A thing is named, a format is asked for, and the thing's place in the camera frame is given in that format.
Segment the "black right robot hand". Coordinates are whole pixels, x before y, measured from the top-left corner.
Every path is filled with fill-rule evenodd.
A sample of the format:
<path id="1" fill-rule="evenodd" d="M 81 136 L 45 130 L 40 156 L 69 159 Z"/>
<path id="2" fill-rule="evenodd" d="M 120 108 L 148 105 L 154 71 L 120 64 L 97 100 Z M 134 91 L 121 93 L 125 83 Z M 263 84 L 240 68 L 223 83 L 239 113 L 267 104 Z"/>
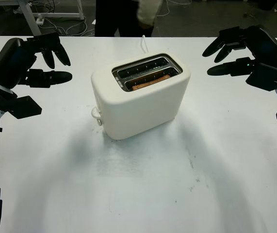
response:
<path id="1" fill-rule="evenodd" d="M 248 28 L 233 27 L 221 30 L 219 36 L 204 50 L 208 57 L 218 52 L 214 62 L 223 61 L 233 50 L 249 49 L 254 59 L 239 58 L 234 62 L 223 63 L 207 70 L 210 76 L 242 76 L 251 74 L 255 65 L 262 63 L 277 67 L 277 40 L 262 25 Z"/>

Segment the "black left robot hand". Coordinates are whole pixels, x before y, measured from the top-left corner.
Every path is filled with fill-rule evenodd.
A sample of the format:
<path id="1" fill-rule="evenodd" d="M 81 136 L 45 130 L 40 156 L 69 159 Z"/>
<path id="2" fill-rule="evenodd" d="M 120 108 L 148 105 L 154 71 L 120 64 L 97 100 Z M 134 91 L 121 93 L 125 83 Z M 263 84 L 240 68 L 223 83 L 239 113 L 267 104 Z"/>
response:
<path id="1" fill-rule="evenodd" d="M 32 69 L 37 53 L 43 55 L 51 71 Z M 0 51 L 0 85 L 8 89 L 16 85 L 49 88 L 72 80 L 71 73 L 53 70 L 55 69 L 54 55 L 63 65 L 71 65 L 57 33 L 38 35 L 25 41 L 21 38 L 9 39 Z"/>

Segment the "person's bare hand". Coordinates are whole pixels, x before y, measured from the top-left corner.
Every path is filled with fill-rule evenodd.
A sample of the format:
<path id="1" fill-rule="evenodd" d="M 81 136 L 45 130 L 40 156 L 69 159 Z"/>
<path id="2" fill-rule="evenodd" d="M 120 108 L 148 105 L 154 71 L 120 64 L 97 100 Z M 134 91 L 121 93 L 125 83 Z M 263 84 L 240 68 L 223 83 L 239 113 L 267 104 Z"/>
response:
<path id="1" fill-rule="evenodd" d="M 139 24 L 139 27 L 142 28 L 143 30 L 147 30 L 154 27 L 154 22 L 152 22 L 151 24 L 146 24 L 141 21 L 138 21 L 138 24 Z"/>

